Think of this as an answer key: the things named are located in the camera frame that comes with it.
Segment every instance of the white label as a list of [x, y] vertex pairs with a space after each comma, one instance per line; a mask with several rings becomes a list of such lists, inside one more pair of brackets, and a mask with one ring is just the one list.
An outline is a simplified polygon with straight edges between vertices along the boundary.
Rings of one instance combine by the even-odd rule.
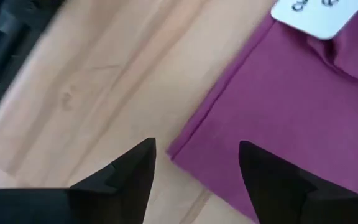
[[272, 17], [319, 39], [333, 38], [358, 11], [358, 0], [278, 0]]

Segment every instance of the folded fabric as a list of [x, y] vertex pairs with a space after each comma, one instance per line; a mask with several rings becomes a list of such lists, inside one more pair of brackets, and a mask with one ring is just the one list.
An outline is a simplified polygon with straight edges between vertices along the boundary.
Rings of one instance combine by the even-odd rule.
[[329, 41], [267, 16], [168, 150], [256, 220], [241, 140], [358, 193], [358, 13]]

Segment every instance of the purple fabric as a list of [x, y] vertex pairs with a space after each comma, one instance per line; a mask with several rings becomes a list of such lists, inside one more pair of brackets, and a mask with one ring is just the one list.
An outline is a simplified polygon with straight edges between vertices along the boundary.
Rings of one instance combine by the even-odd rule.
[[358, 192], [358, 13], [330, 41], [268, 16], [168, 150], [256, 220], [238, 163], [240, 140]]

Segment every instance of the wooden floor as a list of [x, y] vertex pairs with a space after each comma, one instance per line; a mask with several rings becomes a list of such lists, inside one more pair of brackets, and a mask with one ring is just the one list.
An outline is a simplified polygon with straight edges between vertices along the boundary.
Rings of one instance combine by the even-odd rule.
[[67, 0], [0, 104], [0, 187], [61, 187], [146, 137], [145, 223], [250, 223], [165, 150], [274, 0]]

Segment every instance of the wood grain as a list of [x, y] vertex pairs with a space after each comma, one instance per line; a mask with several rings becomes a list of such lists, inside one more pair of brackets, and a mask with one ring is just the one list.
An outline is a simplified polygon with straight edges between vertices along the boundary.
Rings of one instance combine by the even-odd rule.
[[273, 1], [67, 1], [0, 103], [0, 187], [68, 186], [156, 137], [145, 223], [250, 223], [165, 150]]

